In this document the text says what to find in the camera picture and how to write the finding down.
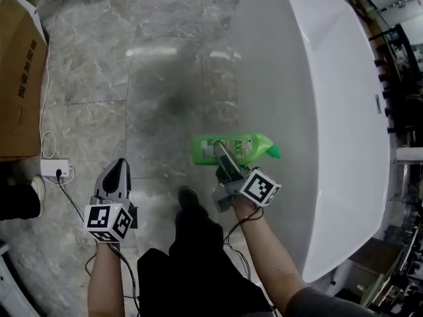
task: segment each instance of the marble floor tile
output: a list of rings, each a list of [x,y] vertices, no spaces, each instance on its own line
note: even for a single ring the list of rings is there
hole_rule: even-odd
[[[230,101],[203,102],[203,133],[238,133],[238,105]]]
[[[69,73],[79,33],[61,15],[54,19],[51,28],[48,70],[50,75],[56,73],[60,79]]]
[[[81,289],[88,289],[89,278],[84,265],[94,254],[95,247],[76,241],[72,225],[75,215],[63,192],[56,186],[46,184],[43,214],[32,220],[32,228],[46,259],[44,267],[52,273],[57,285],[66,288],[64,295],[71,295],[77,306],[86,306],[86,293]]]
[[[179,212],[178,189],[190,186],[204,198],[204,177],[138,178],[132,180],[131,200],[138,207],[135,231],[140,256],[150,248],[168,252],[174,242],[174,219]]]
[[[133,178],[196,172],[190,147],[201,131],[200,48],[187,38],[136,37],[126,129]]]
[[[84,39],[121,38],[135,31],[142,0],[77,0],[59,15],[71,23]]]
[[[202,52],[203,99],[236,101],[237,80],[229,38],[204,42]]]
[[[197,38],[201,34],[201,0],[141,0],[137,17],[144,36]]]
[[[135,32],[77,42],[62,90],[68,104],[125,100]]]
[[[228,38],[231,17],[240,0],[202,0],[202,38],[204,42]]]
[[[130,229],[125,236],[125,240],[120,243],[122,248],[137,248],[137,236],[135,235],[135,229]]]
[[[9,245],[8,255],[31,295],[44,312],[63,304],[56,281],[32,229],[33,220],[0,222],[1,239]]]
[[[69,105],[63,119],[63,151],[76,171],[76,182],[66,185],[74,202],[84,208],[94,193],[98,175],[112,161],[125,156],[126,103],[97,102]],[[93,244],[76,213],[73,233],[78,243]]]

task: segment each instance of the green detergent bottle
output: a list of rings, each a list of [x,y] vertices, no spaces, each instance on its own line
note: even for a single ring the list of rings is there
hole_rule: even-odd
[[[280,149],[263,134],[245,135],[200,135],[193,140],[192,155],[194,163],[200,166],[217,166],[213,153],[213,143],[221,141],[241,166],[258,159],[265,152],[280,159]]]

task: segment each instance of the bottle label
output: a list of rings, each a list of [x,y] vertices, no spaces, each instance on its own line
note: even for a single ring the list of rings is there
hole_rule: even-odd
[[[201,148],[204,157],[214,157],[213,144],[216,141],[221,141],[236,159],[245,158],[252,150],[252,141],[249,137],[244,139],[203,140]]]

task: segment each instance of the forearm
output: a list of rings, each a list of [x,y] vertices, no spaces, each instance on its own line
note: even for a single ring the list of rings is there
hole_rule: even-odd
[[[99,243],[88,289],[88,312],[94,316],[125,316],[120,258]]]
[[[234,202],[238,220],[244,219],[255,206],[245,197]],[[260,211],[252,218],[259,217]],[[284,314],[289,300],[306,285],[300,278],[286,249],[268,226],[264,217],[241,225],[254,267],[266,292],[278,310]]]

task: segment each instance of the black and white marker cube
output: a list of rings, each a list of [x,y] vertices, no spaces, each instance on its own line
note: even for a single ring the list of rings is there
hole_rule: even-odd
[[[100,243],[123,242],[131,223],[131,215],[120,203],[85,207],[84,230]]]
[[[273,181],[268,175],[259,169],[254,169],[241,188],[240,193],[255,204],[265,207],[274,199],[280,188],[281,185]]]

